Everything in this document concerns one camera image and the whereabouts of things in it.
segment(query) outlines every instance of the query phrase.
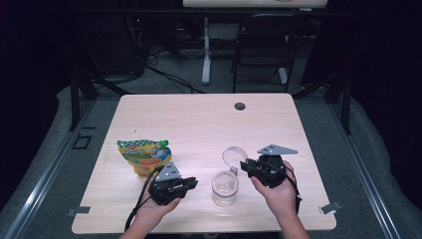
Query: table top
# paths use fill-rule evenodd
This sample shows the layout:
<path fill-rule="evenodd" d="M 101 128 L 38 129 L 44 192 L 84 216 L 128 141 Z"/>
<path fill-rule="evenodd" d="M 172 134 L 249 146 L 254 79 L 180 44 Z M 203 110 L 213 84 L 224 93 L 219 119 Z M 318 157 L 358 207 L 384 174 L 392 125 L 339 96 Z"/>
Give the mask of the table top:
<path fill-rule="evenodd" d="M 324 8 L 327 0 L 183 0 L 193 8 Z"/>
<path fill-rule="evenodd" d="M 242 111 L 235 103 L 243 103 Z M 144 178 L 118 152 L 117 140 L 169 141 L 172 161 L 183 178 L 194 176 L 177 208 L 152 233 L 280 231 L 264 197 L 245 171 L 240 170 L 236 202 L 228 207 L 214 203 L 212 177 L 228 170 L 222 153 L 230 146 L 243 148 L 250 158 L 271 143 L 292 148 L 283 155 L 295 168 L 302 198 L 299 216 L 308 230 L 329 230 L 332 214 L 319 212 L 329 204 L 317 165 L 295 103 L 287 94 L 128 95 L 120 99 L 81 206 L 73 231 L 121 233 L 140 194 Z"/>

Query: human hand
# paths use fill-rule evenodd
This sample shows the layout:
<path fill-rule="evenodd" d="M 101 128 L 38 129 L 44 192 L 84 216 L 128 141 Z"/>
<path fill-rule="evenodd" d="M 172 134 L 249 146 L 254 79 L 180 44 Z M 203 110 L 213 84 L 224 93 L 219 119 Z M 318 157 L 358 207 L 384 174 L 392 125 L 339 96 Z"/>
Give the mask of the human hand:
<path fill-rule="evenodd" d="M 141 202 L 149 198 L 149 187 L 154 179 L 149 180 Z M 154 200 L 148 199 L 136 212 L 131 226 L 120 238 L 144 238 L 154 229 L 167 213 L 171 212 L 179 204 L 180 198 L 172 200 L 167 205 L 158 205 Z"/>
<path fill-rule="evenodd" d="M 287 161 L 284 161 L 284 165 L 293 171 L 292 166 Z M 289 170 L 286 170 L 286 175 L 294 180 L 294 177 Z M 251 180 L 257 191 L 265 197 L 270 210 L 276 217 L 283 218 L 290 217 L 292 214 L 297 214 L 296 192 L 287 179 L 274 188 L 264 186 L 256 177 L 252 177 Z"/>

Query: chair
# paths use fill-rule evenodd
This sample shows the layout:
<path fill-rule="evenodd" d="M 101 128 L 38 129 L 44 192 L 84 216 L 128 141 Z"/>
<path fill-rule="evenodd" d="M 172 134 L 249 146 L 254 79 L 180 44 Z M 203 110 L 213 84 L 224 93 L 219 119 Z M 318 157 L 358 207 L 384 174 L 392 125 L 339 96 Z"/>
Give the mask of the chair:
<path fill-rule="evenodd" d="M 237 46 L 232 63 L 233 93 L 236 93 L 238 66 L 287 68 L 288 91 L 298 43 L 307 30 L 307 20 L 300 15 L 257 14 L 239 25 Z"/>

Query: snack bag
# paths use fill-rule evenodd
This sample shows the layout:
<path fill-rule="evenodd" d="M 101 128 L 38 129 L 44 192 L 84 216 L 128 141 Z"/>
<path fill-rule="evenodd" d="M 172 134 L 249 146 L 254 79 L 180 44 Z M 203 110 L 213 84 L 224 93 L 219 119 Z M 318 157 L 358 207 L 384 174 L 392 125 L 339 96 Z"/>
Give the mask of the snack bag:
<path fill-rule="evenodd" d="M 171 159 L 168 141 L 148 139 L 117 141 L 118 151 L 133 166 L 134 172 L 146 177 L 155 167 L 165 165 Z"/>

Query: hand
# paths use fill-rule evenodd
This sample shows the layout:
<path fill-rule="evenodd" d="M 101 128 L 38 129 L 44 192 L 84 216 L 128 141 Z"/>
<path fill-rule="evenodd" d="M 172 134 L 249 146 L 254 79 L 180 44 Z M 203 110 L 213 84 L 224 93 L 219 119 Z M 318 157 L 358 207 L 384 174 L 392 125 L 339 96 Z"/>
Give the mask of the hand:
<path fill-rule="evenodd" d="M 287 161 L 284 161 L 284 165 L 293 171 L 292 166 Z M 294 180 L 293 174 L 289 170 L 286 170 L 286 175 Z M 273 188 L 264 186 L 256 177 L 252 177 L 251 180 L 257 191 L 265 197 L 268 207 L 276 216 L 285 239 L 310 238 L 296 212 L 295 189 L 287 179 Z"/>
<path fill-rule="evenodd" d="M 153 179 L 149 180 L 141 202 L 149 198 L 149 187 Z M 136 212 L 131 226 L 120 238 L 144 238 L 161 221 L 162 217 L 171 212 L 179 204 L 180 198 L 176 198 L 167 205 L 158 205 L 154 200 L 148 199 Z"/>

